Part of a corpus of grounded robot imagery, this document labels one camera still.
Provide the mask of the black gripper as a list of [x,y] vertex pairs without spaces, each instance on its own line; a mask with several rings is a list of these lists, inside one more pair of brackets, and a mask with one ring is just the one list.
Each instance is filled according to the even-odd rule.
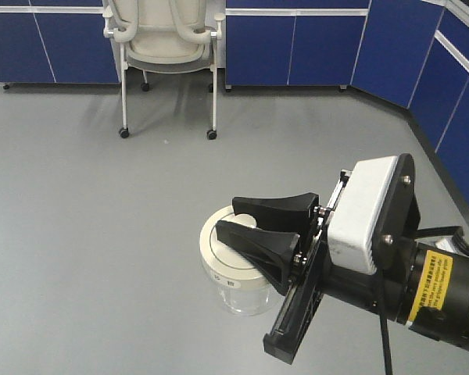
[[252,216],[258,228],[225,220],[216,223],[217,239],[259,270],[277,293],[287,294],[270,333],[263,339],[265,352],[285,363],[293,362],[324,295],[378,315],[385,363],[392,361],[387,322],[406,322],[407,303],[412,299],[407,288],[417,252],[415,237],[402,238],[394,263],[373,275],[348,270],[331,261],[328,226],[351,173],[341,172],[323,220],[313,233],[304,271],[291,287],[299,234],[310,230],[319,195],[308,192],[286,198],[234,197],[234,214]]

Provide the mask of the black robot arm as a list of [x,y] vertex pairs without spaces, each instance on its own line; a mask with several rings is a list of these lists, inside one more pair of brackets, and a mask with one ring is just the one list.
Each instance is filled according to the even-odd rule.
[[266,353],[292,363],[325,295],[378,316],[386,373],[388,321],[469,351],[469,249],[423,244],[414,165],[408,155],[342,171],[326,205],[313,193],[242,198],[234,212],[254,227],[218,220],[217,237],[284,296]]

